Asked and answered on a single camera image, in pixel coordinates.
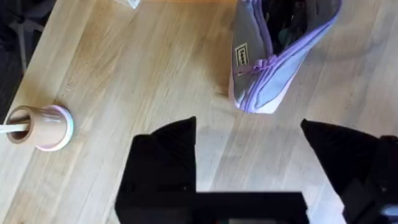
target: purple zipper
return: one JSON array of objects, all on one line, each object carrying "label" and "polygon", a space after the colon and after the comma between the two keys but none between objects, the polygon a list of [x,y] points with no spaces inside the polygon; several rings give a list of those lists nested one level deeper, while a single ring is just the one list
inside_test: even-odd
[{"label": "purple zipper", "polygon": [[294,42],[292,45],[288,46],[279,55],[279,57],[277,57],[276,55],[273,55],[271,36],[269,35],[267,24],[265,22],[264,15],[262,13],[262,0],[253,0],[252,6],[254,9],[254,17],[256,18],[257,24],[260,29],[260,34],[262,36],[264,44],[266,45],[267,60],[266,60],[266,63],[264,63],[264,65],[266,64],[266,66],[263,68],[260,68],[260,70],[263,70],[263,71],[259,75],[259,78],[255,82],[255,84],[253,84],[253,86],[250,87],[249,93],[247,96],[247,100],[243,102],[244,103],[244,105],[242,105],[243,108],[241,107],[241,109],[243,109],[247,113],[254,112],[255,108],[254,108],[254,110],[251,109],[251,107],[255,107],[252,105],[253,98],[254,98],[254,96],[256,96],[257,92],[259,91],[259,87],[262,87],[268,83],[268,81],[270,80],[270,74],[272,74],[275,70],[274,67],[279,68],[282,65],[282,63],[284,61],[286,61],[287,58],[289,58],[291,55],[295,54],[296,52],[301,50],[303,47],[305,47],[305,46],[301,45],[302,42],[308,42],[308,39],[315,38],[319,33],[321,33],[322,31],[327,29],[330,25],[332,25],[336,21],[337,15],[339,14],[339,12],[341,10],[341,3],[340,3],[339,9],[335,13],[335,15],[333,15],[332,19],[330,19],[328,22],[326,22],[322,26],[314,29],[313,31],[311,31],[311,33],[305,34],[302,38],[300,38],[300,40],[298,40],[298,41]]}]

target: pencil case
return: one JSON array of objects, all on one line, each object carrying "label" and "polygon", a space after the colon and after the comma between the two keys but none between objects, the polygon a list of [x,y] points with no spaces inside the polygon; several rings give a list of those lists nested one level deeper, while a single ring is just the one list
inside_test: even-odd
[{"label": "pencil case", "polygon": [[229,78],[235,106],[273,113],[340,9],[341,0],[238,0]]}]

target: pouch label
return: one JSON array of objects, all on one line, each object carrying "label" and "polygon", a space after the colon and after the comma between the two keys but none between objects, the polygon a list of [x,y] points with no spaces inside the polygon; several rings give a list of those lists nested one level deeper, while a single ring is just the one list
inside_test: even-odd
[{"label": "pouch label", "polygon": [[239,47],[235,48],[236,64],[237,66],[248,65],[249,55],[248,55],[248,44],[244,43]]}]

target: cup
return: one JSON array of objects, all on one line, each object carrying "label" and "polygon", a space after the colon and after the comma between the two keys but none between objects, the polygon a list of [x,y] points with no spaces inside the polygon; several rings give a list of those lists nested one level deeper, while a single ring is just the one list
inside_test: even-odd
[{"label": "cup", "polygon": [[68,144],[73,134],[73,120],[63,107],[48,105],[43,108],[18,106],[6,124],[27,123],[27,131],[7,133],[14,144],[33,144],[42,151],[56,151]]}]

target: wooden table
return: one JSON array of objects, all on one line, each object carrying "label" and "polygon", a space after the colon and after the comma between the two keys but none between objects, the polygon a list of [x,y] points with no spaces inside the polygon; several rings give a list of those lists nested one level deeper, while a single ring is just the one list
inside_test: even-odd
[{"label": "wooden table", "polygon": [[113,210],[134,135],[198,117],[198,189],[301,190],[313,223],[342,205],[299,128],[302,118],[398,134],[398,2],[344,1],[273,115],[226,98],[234,2],[58,0],[12,108],[66,106],[58,152],[0,136],[0,222],[118,223]]}]

